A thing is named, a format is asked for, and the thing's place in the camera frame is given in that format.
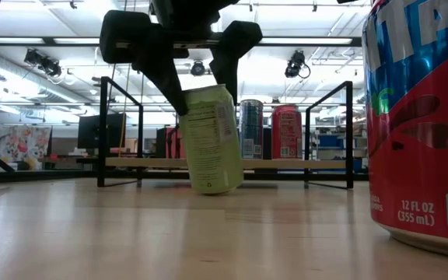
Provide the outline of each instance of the green can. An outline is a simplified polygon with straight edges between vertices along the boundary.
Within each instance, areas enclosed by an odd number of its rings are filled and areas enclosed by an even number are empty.
[[[243,162],[233,98],[224,85],[184,92],[188,113],[180,117],[191,187],[221,194],[243,183]]]

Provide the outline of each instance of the red and blue can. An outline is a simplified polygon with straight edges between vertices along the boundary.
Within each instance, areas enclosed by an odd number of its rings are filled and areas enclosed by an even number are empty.
[[[448,254],[448,0],[381,0],[363,36],[373,219]]]
[[[240,103],[240,150],[243,159],[262,159],[264,104],[259,100]]]

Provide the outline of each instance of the computer monitor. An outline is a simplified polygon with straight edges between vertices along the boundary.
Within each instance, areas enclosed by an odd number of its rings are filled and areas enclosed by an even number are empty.
[[[125,126],[124,135],[121,143],[122,124],[125,114],[107,115],[107,148],[125,147]],[[77,139],[77,148],[96,149],[99,147],[100,138],[100,116],[80,117],[79,118],[79,136]]]

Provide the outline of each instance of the ceiling spotlight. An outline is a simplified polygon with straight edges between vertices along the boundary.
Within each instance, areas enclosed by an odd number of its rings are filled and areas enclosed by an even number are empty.
[[[201,76],[205,74],[205,66],[203,61],[195,61],[193,67],[191,67],[191,74],[193,76]]]
[[[32,67],[37,67],[39,70],[44,71],[50,77],[58,77],[61,75],[60,62],[39,54],[36,50],[27,50],[23,61]]]
[[[302,77],[300,71],[302,71],[303,67],[309,69],[309,75]],[[309,78],[310,68],[305,63],[305,55],[303,54],[303,51],[295,51],[292,55],[292,58],[288,61],[288,66],[286,66],[285,76],[286,78],[295,78],[296,76],[299,76],[302,79]]]
[[[77,5],[74,3],[74,0],[71,0],[71,1],[69,2],[69,5],[70,5],[70,8],[72,8],[72,9],[77,9]]]

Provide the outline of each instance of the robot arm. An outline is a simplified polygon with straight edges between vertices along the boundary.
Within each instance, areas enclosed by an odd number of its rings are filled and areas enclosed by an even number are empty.
[[[219,84],[226,84],[237,102],[239,59],[262,40],[256,23],[232,22],[213,33],[219,10],[237,0],[154,0],[152,10],[160,24],[141,12],[109,11],[100,34],[100,50],[108,63],[132,63],[148,77],[180,116],[187,113],[174,58],[187,58],[190,48],[209,48],[210,68]]]

